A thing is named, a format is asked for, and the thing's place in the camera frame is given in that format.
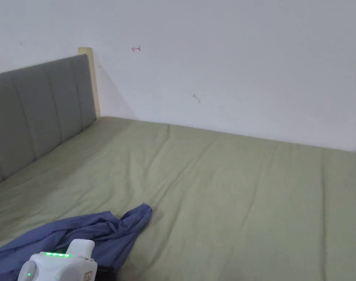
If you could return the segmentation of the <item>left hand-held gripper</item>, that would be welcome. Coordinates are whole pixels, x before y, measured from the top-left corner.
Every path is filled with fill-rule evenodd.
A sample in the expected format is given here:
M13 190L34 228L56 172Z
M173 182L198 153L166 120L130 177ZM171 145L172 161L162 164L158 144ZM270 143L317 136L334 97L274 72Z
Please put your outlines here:
M94 281L98 264L91 258L93 240L74 239L66 253L40 252L26 261L19 281Z

